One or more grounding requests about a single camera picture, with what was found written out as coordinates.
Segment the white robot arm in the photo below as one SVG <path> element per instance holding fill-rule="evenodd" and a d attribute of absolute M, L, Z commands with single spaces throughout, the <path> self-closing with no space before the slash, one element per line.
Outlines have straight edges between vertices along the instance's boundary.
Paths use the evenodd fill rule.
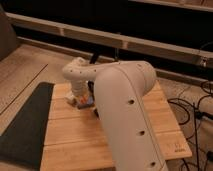
<path fill-rule="evenodd" d="M 142 100 L 156 82 L 153 66 L 146 61 L 81 62 L 70 62 L 62 73 L 75 96 L 83 94 L 87 81 L 94 83 L 95 106 L 116 171 L 168 171 Z"/>

